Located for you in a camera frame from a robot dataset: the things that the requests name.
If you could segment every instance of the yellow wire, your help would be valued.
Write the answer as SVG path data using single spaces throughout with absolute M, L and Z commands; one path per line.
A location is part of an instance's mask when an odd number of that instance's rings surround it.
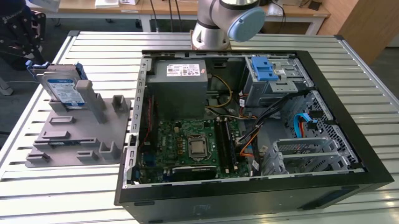
M 216 75 L 212 75 L 212 76 L 216 77 L 216 78 L 220 80 L 220 82 L 223 82 L 223 84 L 224 84 L 225 87 L 228 88 L 228 93 L 229 93 L 228 101 L 227 101 L 225 103 L 223 103 L 223 104 L 220 104 L 220 105 L 209 105 L 209 106 L 205 106 L 206 108 L 219 108 L 219 107 L 224 107 L 224 106 L 231 102 L 231 99 L 232 99 L 232 93 L 231 93 L 231 88 L 229 88 L 227 82 L 224 82 L 224 80 L 223 80 L 219 76 L 216 76 Z
M 240 155 L 248 155 L 244 152 L 245 148 L 248 147 L 248 145 L 251 144 L 253 138 L 256 137 L 256 135 L 259 134 L 260 129 L 257 130 L 256 134 L 252 136 L 252 138 L 249 139 L 249 141 L 247 142 L 245 146 L 243 147 L 241 151 L 239 152 Z

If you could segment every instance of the floor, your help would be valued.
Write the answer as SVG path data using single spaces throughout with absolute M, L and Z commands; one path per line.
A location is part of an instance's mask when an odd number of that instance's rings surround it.
M 62 44 L 69 30 L 84 31 L 141 31 L 136 28 L 132 20 L 113 20 L 113 23 L 106 23 L 102 19 L 62 19 L 61 26 L 54 27 L 56 21 L 48 20 L 46 37 L 42 43 L 42 56 L 52 61 L 57 50 Z M 168 21 L 160 21 L 160 31 L 168 32 L 170 27 Z M 184 22 L 182 31 L 193 27 L 190 22 Z M 379 58 L 371 65 L 371 69 L 383 80 L 387 87 L 399 97 L 399 48 L 385 48 Z M 9 81 L 33 81 L 32 76 L 26 71 L 14 71 L 4 63 L 0 58 L 0 77 L 5 82 Z M 18 120 L 18 117 L 25 109 L 30 96 L 36 90 L 37 84 L 32 82 L 13 82 L 9 83 L 14 93 L 10 96 L 0 95 L 0 131 L 10 132 Z M 6 135 L 0 134 L 0 147 L 4 145 Z

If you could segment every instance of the desk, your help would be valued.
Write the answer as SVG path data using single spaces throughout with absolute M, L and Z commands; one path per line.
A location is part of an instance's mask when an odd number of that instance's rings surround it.
M 256 35 L 248 42 L 232 41 L 231 47 L 311 53 L 395 182 L 321 210 L 213 219 L 212 223 L 397 223 L 399 102 L 345 41 L 333 36 Z M 78 60 L 104 98 L 114 94 L 134 97 L 142 49 L 189 49 L 189 34 L 80 32 L 66 38 L 53 63 Z M 1 224 L 137 224 L 128 212 L 113 206 L 118 164 L 25 167 L 25 157 L 49 114 L 48 100 L 38 86 L 0 151 Z
M 168 1 L 152 0 L 157 19 L 169 19 Z M 94 0 L 61 0 L 57 13 L 45 11 L 42 8 L 28 3 L 28 6 L 37 11 L 45 12 L 48 18 L 82 18 L 82 19 L 140 19 L 142 24 L 142 32 L 150 32 L 149 20 L 153 19 L 149 0 L 140 0 L 137 5 L 120 4 L 118 8 L 94 8 Z M 197 19 L 197 3 L 178 1 L 178 10 L 182 20 Z M 287 22 L 308 22 L 311 23 L 305 34 L 316 35 L 329 12 L 323 6 L 319 11 L 313 11 L 305 7 L 284 6 Z M 177 19 L 177 9 L 174 1 L 172 1 L 172 14 Z M 281 16 L 268 16 L 265 21 L 280 22 Z
M 168 1 L 161 0 L 152 0 L 153 1 L 153 8 L 156 12 L 157 19 L 169 19 L 169 4 Z M 177 15 L 177 9 L 174 1 L 172 2 L 172 14 Z M 196 20 L 197 19 L 197 3 L 194 2 L 182 2 L 178 1 L 178 10 L 181 14 L 182 20 Z M 308 22 L 311 23 L 305 34 L 307 35 L 316 35 L 319 28 L 323 24 L 325 18 L 329 17 L 329 12 L 327 9 L 320 6 L 319 11 L 311 10 L 307 7 L 299 8 L 296 6 L 285 6 L 285 21 L 287 22 Z M 150 3 L 148 0 L 142 0 L 142 7 L 141 7 L 141 24 L 142 24 L 142 31 L 150 32 L 149 30 L 149 19 L 153 19 Z M 283 19 L 281 16 L 267 16 L 265 21 L 280 22 Z
M 26 1 L 32 10 L 44 12 L 48 18 L 78 19 L 138 19 L 142 0 L 137 5 L 120 4 L 117 8 L 94 8 L 94 0 L 61 0 L 57 13 L 45 10 Z

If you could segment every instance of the white metal table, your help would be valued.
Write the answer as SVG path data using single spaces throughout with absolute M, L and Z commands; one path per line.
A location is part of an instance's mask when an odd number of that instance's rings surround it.
M 332 36 L 257 35 L 231 45 L 233 49 L 309 51 L 379 158 L 399 180 L 399 102 L 345 41 Z M 133 97 L 142 49 L 189 49 L 189 34 L 80 32 L 66 38 L 53 63 L 78 60 L 104 98 L 114 94 Z M 49 114 L 48 99 L 38 87 L 0 151 L 0 223 L 136 223 L 124 209 L 113 206 L 118 165 L 25 167 L 32 142 Z M 393 182 L 323 210 L 212 222 L 385 224 L 399 222 L 397 207 L 399 182 Z

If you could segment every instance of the black computer chassis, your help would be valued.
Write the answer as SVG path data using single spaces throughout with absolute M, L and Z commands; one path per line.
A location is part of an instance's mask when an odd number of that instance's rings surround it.
M 124 156 L 118 170 L 114 204 L 121 205 L 140 223 L 196 220 L 325 208 L 359 193 L 393 181 L 373 149 L 341 104 L 307 51 L 253 50 L 145 50 L 146 58 L 172 59 L 174 54 L 287 54 L 292 53 L 313 81 L 315 89 L 333 116 L 333 123 L 359 158 L 365 172 L 292 178 L 257 178 L 244 182 L 122 189 Z

